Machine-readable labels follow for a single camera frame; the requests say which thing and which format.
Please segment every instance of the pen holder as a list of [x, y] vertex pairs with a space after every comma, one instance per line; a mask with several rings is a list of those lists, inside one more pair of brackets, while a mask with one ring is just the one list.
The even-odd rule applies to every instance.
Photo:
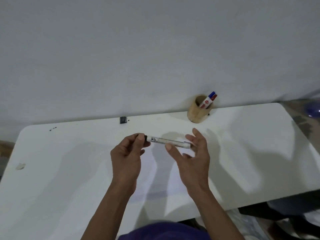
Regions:
[[210, 110], [213, 109], [213, 103], [211, 103], [209, 107], [207, 107], [206, 109], [199, 108], [199, 105], [202, 103], [203, 100], [205, 100], [206, 97], [206, 95], [197, 96], [195, 100], [192, 102], [186, 114], [186, 116], [192, 123], [201, 123], [208, 117]]

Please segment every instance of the forearm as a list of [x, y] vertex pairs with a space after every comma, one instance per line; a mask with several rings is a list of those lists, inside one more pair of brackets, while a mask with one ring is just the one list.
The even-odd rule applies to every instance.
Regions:
[[212, 240], [244, 240], [212, 192], [199, 190], [192, 197]]
[[126, 189], [111, 183], [81, 240], [114, 240], [129, 198]]

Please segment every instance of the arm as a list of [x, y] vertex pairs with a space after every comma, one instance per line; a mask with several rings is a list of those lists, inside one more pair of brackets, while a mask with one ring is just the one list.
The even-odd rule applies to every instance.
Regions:
[[186, 135], [186, 138], [195, 145], [191, 147], [195, 151], [195, 157], [181, 155], [171, 144], [166, 144], [166, 150], [177, 162], [181, 180], [197, 205], [210, 238], [244, 240], [209, 188], [210, 155], [206, 139], [197, 129], [194, 128], [192, 132], [194, 136]]
[[111, 151], [112, 182], [91, 218], [81, 240], [114, 240], [127, 203], [136, 189], [141, 170], [140, 156], [145, 142], [144, 134], [134, 134], [124, 138]]

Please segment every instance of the wall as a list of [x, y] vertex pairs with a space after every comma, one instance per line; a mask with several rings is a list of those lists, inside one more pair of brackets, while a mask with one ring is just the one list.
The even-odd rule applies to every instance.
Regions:
[[309, 97], [320, 0], [1, 0], [0, 140], [26, 125]]

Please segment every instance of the purple clothing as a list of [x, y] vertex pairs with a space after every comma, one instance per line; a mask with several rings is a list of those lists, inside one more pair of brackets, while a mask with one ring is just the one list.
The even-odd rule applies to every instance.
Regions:
[[158, 222], [122, 235], [118, 240], [210, 240], [209, 234], [176, 222]]

